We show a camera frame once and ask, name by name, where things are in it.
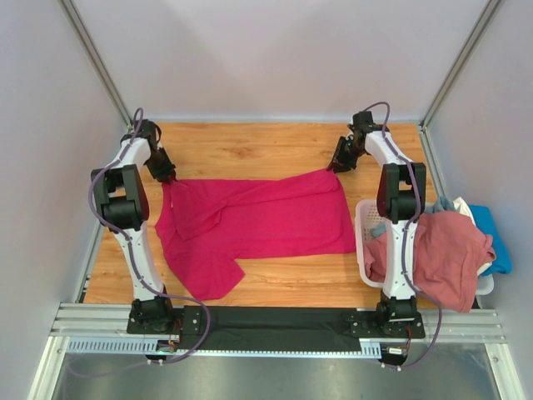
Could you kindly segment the magenta t shirt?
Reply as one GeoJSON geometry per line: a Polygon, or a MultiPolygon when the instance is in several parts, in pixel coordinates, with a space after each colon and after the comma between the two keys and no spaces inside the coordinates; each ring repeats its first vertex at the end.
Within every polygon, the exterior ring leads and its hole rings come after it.
{"type": "Polygon", "coordinates": [[[166,182],[155,229],[167,266],[201,301],[225,297],[244,278],[240,259],[356,250],[346,195],[326,169],[280,180],[166,182]]]}

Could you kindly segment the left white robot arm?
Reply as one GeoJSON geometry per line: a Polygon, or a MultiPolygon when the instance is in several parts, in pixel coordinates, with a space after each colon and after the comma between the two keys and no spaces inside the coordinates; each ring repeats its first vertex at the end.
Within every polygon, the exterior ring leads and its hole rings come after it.
{"type": "Polygon", "coordinates": [[[175,165],[160,144],[161,134],[153,121],[135,121],[109,165],[91,171],[89,207],[118,241],[132,279],[128,333],[166,334],[176,320],[148,243],[150,208],[140,175],[147,168],[160,183],[176,178],[175,165]]]}

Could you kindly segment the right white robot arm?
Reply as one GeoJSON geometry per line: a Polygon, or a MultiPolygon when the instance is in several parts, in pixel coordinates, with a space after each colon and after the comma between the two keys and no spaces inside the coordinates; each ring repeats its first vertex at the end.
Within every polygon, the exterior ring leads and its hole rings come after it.
{"type": "Polygon", "coordinates": [[[373,156],[381,167],[376,209],[386,227],[386,274],[371,317],[376,329],[391,337],[417,317],[414,241],[426,204],[426,165],[408,158],[368,109],[355,113],[347,127],[350,133],[339,138],[327,169],[349,172],[363,155],[373,156]]]}

